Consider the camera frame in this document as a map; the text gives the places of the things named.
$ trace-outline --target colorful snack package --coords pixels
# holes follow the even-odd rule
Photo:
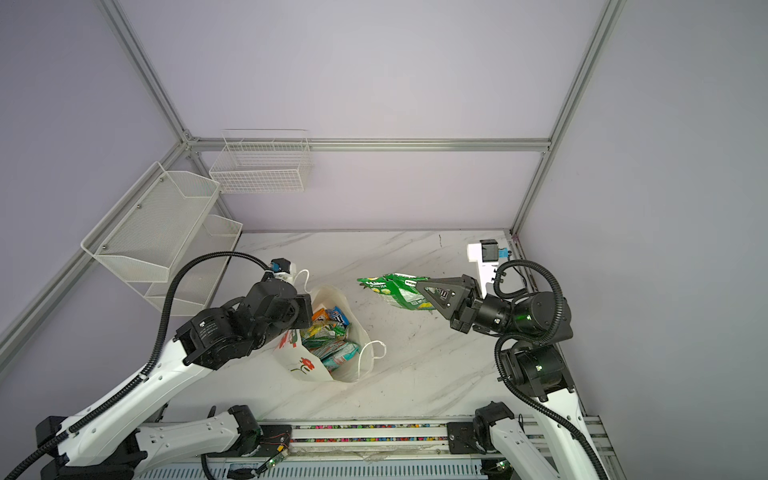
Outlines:
[[[359,278],[360,285],[383,296],[393,306],[407,310],[434,310],[430,302],[416,289],[416,282],[429,280],[427,276],[390,273],[373,278]]]
[[[328,311],[324,308],[321,308],[320,310],[317,310],[315,313],[312,314],[312,321],[317,322],[320,320],[330,320],[331,317],[328,315]]]
[[[316,356],[320,360],[323,360],[327,356],[331,356],[338,349],[341,349],[342,347],[344,347],[345,343],[346,343],[345,340],[329,340],[329,341],[326,341],[324,344],[322,344],[320,346],[317,346],[315,348],[307,347],[307,349],[314,356]]]
[[[353,358],[360,351],[360,346],[353,342],[344,342],[344,345],[337,351],[331,353],[323,359],[323,366],[329,372],[339,368],[344,362]]]
[[[349,326],[349,320],[346,319],[346,316],[344,316],[344,313],[338,306],[334,306],[327,314],[331,320],[335,320],[343,326]]]
[[[335,342],[336,339],[301,339],[301,344],[308,350],[316,349],[328,342]]]
[[[339,325],[335,320],[318,320],[312,322],[308,329],[300,330],[302,343],[306,339],[345,339],[346,328]]]

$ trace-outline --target white wire mesh basket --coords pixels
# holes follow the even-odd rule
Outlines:
[[[178,263],[177,270],[190,260],[205,253],[233,250],[237,245],[237,239],[240,237],[242,229],[242,223],[218,215],[208,215]],[[224,273],[224,267],[227,266],[228,260],[227,257],[213,258],[193,266],[181,279],[179,287],[176,288],[174,305],[171,307],[170,314],[194,316],[206,308],[214,295],[214,290]],[[170,281],[152,283],[146,293],[143,293],[143,296],[155,308],[162,310],[169,285]]]
[[[126,283],[167,282],[219,195],[210,178],[153,168],[157,179],[111,233],[93,244],[91,232],[81,243]]]
[[[312,170],[304,130],[223,130],[224,149],[210,169],[225,194],[303,192]]]

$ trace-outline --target lavender wall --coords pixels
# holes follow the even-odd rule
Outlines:
[[[209,166],[216,152],[204,152]],[[500,229],[537,152],[315,152],[301,194],[223,195],[244,230]]]
[[[766,25],[628,2],[523,227],[629,480],[766,476]]]
[[[551,133],[604,0],[123,4],[196,135],[520,138]]]
[[[174,139],[90,0],[0,2],[0,45],[2,330]],[[138,368],[156,324],[156,310],[94,267],[0,386],[0,472],[34,450],[37,422]]]

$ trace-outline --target marble table surface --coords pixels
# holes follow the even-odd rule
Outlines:
[[[212,405],[221,411],[248,405],[257,419],[393,419],[473,415],[490,401],[504,401],[515,412],[529,413],[497,382],[495,339],[449,328],[434,311],[395,308],[356,279],[385,273],[435,278],[477,277],[467,261],[466,244],[494,238],[501,230],[245,233],[237,250],[269,262],[285,257],[310,271],[308,288],[329,283],[341,289],[371,339],[387,345],[373,371],[354,383],[302,382],[273,358],[277,339],[244,359],[196,382],[176,395],[165,413],[168,422],[202,418]],[[250,262],[233,259],[213,305],[242,296],[261,278]],[[303,289],[303,274],[297,289]],[[504,290],[522,288],[507,276]]]

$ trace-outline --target green tea package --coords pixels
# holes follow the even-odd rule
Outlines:
[[[383,276],[357,279],[360,285],[378,293],[393,306],[407,310],[434,310],[435,307],[416,290],[416,282],[421,280],[429,280],[429,278],[404,273],[390,273]]]

